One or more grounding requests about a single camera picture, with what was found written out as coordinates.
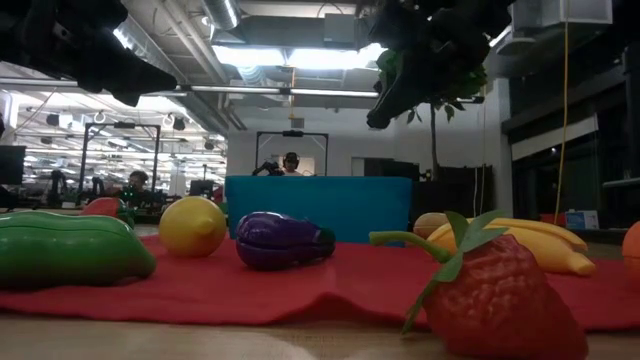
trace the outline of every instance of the purple eggplant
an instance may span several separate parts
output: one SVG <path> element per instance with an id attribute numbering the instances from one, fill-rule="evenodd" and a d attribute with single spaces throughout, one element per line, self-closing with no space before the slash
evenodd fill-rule
<path id="1" fill-rule="evenodd" d="M 333 231 L 271 212 L 243 217 L 236 229 L 240 259 L 256 270 L 281 270 L 333 254 Z"/>

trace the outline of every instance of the toy fruit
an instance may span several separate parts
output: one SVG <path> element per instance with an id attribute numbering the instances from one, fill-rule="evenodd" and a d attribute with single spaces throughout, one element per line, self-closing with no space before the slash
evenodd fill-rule
<path id="1" fill-rule="evenodd" d="M 408 331 L 420 308 L 449 352 L 487 359 L 583 360 L 589 349 L 582 329 L 535 258 L 506 228 L 484 229 L 487 213 L 471 224 L 447 213 L 461 251 L 451 256 L 434 243 L 422 247 L 442 267 L 409 311 Z M 372 233 L 375 245 L 410 233 Z"/>
<path id="2" fill-rule="evenodd" d="M 82 209 L 80 215 L 103 215 L 120 219 L 127 225 L 134 227 L 133 213 L 127 209 L 124 201 L 118 198 L 103 197 L 90 202 Z"/>
<path id="3" fill-rule="evenodd" d="M 533 253 L 538 265 L 546 272 L 587 276 L 596 270 L 596 265 L 591 260 L 574 251 L 574 248 L 586 250 L 587 244 L 566 229 L 538 221 L 506 218 L 495 219 L 487 227 L 501 226 L 506 227 L 507 234 L 513 235 Z M 449 224 L 434 231 L 427 240 L 451 253 L 456 251 L 454 234 Z"/>
<path id="4" fill-rule="evenodd" d="M 107 216 L 0 215 L 0 287 L 111 285 L 149 277 L 156 261 L 133 230 Z"/>
<path id="5" fill-rule="evenodd" d="M 622 256 L 629 283 L 640 289 L 640 222 L 633 224 L 625 234 Z"/>
<path id="6" fill-rule="evenodd" d="M 256 270 L 279 270 L 324 259 L 336 246 L 331 230 L 269 212 L 240 219 L 236 236 L 240 259 Z"/>
<path id="7" fill-rule="evenodd" d="M 413 224 L 413 233 L 426 239 L 440 226 L 447 223 L 447 216 L 443 213 L 422 214 Z"/>
<path id="8" fill-rule="evenodd" d="M 158 227 L 160 242 L 180 257 L 207 257 L 227 234 L 227 220 L 211 200 L 188 196 L 171 204 Z"/>

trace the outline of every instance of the blue bin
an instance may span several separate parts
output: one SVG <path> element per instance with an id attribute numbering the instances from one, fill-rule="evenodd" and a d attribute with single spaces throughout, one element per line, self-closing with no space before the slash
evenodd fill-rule
<path id="1" fill-rule="evenodd" d="M 229 229 L 255 211 L 287 214 L 332 229 L 338 241 L 367 243 L 371 231 L 406 231 L 411 180 L 392 177 L 229 176 Z"/>

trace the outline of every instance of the toy eggplant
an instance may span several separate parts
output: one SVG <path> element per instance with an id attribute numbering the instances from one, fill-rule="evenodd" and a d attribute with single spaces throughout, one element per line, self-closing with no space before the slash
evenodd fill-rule
<path id="1" fill-rule="evenodd" d="M 153 255 L 118 219 L 43 211 L 0 215 L 0 288 L 106 286 L 149 277 L 155 268 Z"/>
<path id="2" fill-rule="evenodd" d="M 271 212 L 243 217 L 236 230 L 240 259 L 256 270 L 281 270 L 330 257 L 333 231 Z"/>

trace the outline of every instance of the green cucumber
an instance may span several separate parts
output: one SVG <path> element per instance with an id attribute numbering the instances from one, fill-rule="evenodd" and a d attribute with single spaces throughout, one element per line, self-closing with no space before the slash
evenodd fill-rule
<path id="1" fill-rule="evenodd" d="M 109 216 L 0 215 L 0 288 L 107 286 L 153 274 L 133 229 Z"/>

